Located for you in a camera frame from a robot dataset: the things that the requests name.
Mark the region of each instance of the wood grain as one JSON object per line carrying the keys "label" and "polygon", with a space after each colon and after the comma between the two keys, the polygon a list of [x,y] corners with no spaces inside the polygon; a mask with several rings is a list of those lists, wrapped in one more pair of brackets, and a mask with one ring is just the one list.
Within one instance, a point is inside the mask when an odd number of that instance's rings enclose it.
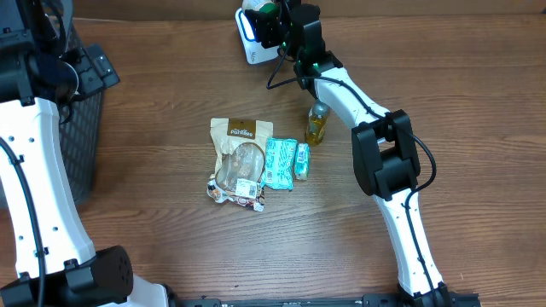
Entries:
{"label": "wood grain", "polygon": [[[78,21],[122,83],[104,105],[92,200],[78,208],[97,249],[120,244],[137,274],[183,298],[354,297],[396,290],[385,223],[352,173],[337,116],[311,176],[268,191],[263,213],[206,196],[212,117],[272,121],[303,140],[311,96],[268,92],[232,21]],[[327,47],[381,105],[404,109],[439,174],[421,198],[450,289],[484,306],[545,306],[546,20],[539,15],[326,19]],[[292,77],[286,65],[278,80]],[[425,180],[427,160],[421,156]],[[0,284],[15,278],[0,212]]]}
{"label": "wood grain", "polygon": [[[538,14],[546,0],[303,0],[322,17]],[[103,20],[232,20],[242,0],[78,0],[75,14]]]}

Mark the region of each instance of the black clamp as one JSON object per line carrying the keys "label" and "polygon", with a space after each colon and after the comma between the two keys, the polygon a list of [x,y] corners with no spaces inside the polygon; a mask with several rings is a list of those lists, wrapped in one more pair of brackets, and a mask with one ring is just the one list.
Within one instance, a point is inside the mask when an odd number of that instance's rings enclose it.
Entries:
{"label": "black clamp", "polygon": [[254,31],[257,43],[261,43],[264,49],[278,46],[282,43],[280,24],[277,20],[278,10],[268,13],[251,9],[245,11],[245,16]]}
{"label": "black clamp", "polygon": [[[352,129],[353,168],[365,194],[391,200],[394,193],[417,186],[421,166],[415,142],[400,129],[413,133],[410,117],[402,110]],[[381,152],[377,142],[383,138],[394,147]]]}
{"label": "black clamp", "polygon": [[478,294],[458,294],[450,292],[441,282],[436,292],[437,302],[433,302],[432,292],[421,295],[410,295],[398,285],[401,294],[366,294],[363,296],[363,307],[478,307],[481,306]]}
{"label": "black clamp", "polygon": [[63,56],[63,60],[78,74],[78,94],[73,101],[85,100],[119,83],[118,74],[98,44],[86,49],[72,49]]}
{"label": "black clamp", "polygon": [[10,160],[9,160],[9,163],[10,163],[11,165],[13,165],[13,166],[20,165],[20,164],[23,163],[23,162],[25,162],[25,156],[22,155],[22,154],[19,156],[19,159],[15,159],[15,160],[10,159]]}

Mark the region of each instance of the black mount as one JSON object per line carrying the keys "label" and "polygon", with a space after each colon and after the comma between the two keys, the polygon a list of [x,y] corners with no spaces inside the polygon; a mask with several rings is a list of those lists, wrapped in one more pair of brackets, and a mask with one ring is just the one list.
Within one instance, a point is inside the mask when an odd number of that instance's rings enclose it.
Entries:
{"label": "black mount", "polygon": [[[299,78],[316,77],[331,68],[343,67],[332,51],[326,51],[318,6],[302,4],[301,0],[280,0],[277,3],[277,10],[269,13],[245,11],[256,41],[262,47],[267,49],[280,45],[287,55],[295,59],[293,69]],[[302,90],[309,90],[317,98],[314,82],[299,80],[298,83]]]}
{"label": "black mount", "polygon": [[[6,307],[35,306],[39,278],[28,274],[0,290]],[[65,270],[46,275],[45,305],[91,307],[108,303],[121,304],[133,289],[133,272],[129,255],[121,246],[99,251],[84,264],[73,259]]]}
{"label": "black mount", "polygon": [[[413,133],[410,117],[402,110],[352,129],[353,168],[365,194],[391,200],[394,193],[417,186],[421,167],[415,142],[400,130]],[[377,141],[382,138],[394,146],[381,152]]]}
{"label": "black mount", "polygon": [[39,97],[66,106],[119,82],[98,45],[59,50],[60,38],[40,1],[3,1],[0,10],[0,102],[28,106]]}

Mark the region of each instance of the food package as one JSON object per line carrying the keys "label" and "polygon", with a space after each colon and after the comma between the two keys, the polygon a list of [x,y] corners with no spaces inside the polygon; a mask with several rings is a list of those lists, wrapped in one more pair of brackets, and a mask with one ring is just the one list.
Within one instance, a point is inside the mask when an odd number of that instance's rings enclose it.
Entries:
{"label": "food package", "polygon": [[272,136],[273,124],[269,122],[211,119],[211,137],[218,157],[207,184],[208,195],[217,203],[229,200],[262,211],[264,152]]}
{"label": "food package", "polygon": [[298,180],[307,180],[309,176],[309,159],[310,159],[309,145],[305,143],[298,144],[298,150],[296,151],[296,163],[293,166],[293,173]]}
{"label": "food package", "polygon": [[292,191],[292,165],[297,144],[298,141],[294,139],[270,138],[267,140],[262,187],[266,185],[273,189]]}

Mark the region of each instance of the clear plastic packaging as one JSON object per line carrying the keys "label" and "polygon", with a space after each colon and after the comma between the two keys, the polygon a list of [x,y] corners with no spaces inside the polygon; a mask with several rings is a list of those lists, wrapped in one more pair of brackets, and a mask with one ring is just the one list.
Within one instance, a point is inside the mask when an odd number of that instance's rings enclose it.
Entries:
{"label": "clear plastic packaging", "polygon": [[226,200],[255,211],[264,209],[264,149],[273,124],[258,120],[212,119],[211,137],[217,153],[207,194],[217,203]]}

